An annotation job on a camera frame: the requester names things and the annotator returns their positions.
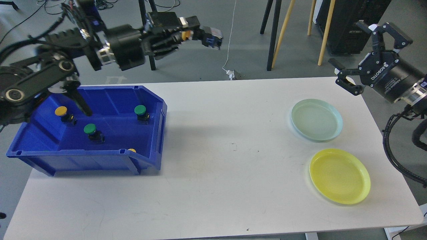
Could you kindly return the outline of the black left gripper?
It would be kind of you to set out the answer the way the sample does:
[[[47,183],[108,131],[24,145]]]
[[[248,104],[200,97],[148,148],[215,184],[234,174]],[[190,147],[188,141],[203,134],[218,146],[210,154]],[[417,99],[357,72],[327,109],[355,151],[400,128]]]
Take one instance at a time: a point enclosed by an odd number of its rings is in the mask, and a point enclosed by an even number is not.
[[[184,41],[181,31],[198,29],[201,24],[196,16],[179,18],[175,12],[148,12],[146,26],[147,34],[162,35],[148,40],[147,53],[143,50],[143,26],[120,25],[107,29],[106,39],[120,70],[145,64],[147,56],[153,70],[154,59],[163,59],[179,49]]]

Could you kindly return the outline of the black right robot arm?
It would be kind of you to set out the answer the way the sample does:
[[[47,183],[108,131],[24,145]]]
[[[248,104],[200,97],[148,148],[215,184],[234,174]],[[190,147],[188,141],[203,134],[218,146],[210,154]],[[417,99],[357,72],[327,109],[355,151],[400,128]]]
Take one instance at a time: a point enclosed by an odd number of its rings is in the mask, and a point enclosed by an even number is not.
[[[427,124],[426,74],[399,56],[399,51],[413,41],[393,23],[367,25],[359,20],[356,25],[371,35],[372,51],[353,69],[346,68],[336,59],[329,59],[336,69],[335,83],[354,96],[362,94],[365,87],[370,87],[390,103],[406,102],[403,111],[392,115],[383,129],[383,149],[396,170],[426,187],[426,178],[411,172],[395,158],[389,139],[400,119],[412,121],[419,118],[421,123],[412,132],[411,140],[416,147],[426,151],[426,143],[421,140]]]

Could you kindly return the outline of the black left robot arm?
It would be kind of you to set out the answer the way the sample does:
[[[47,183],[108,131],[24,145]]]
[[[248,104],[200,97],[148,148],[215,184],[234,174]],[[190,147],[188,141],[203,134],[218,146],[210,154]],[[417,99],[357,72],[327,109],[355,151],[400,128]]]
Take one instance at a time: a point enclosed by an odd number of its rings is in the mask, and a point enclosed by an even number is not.
[[[93,70],[116,63],[128,70],[159,60],[187,40],[218,47],[221,35],[200,25],[196,16],[179,18],[174,12],[145,12],[140,3],[143,26],[129,24],[107,28],[93,0],[61,4],[62,14],[38,36],[13,43],[1,50],[1,63],[12,53],[37,45],[35,56],[1,66],[1,126],[28,122],[32,113],[51,94],[62,94],[75,102],[86,116],[92,110],[80,95],[79,71],[74,59],[87,57]]]

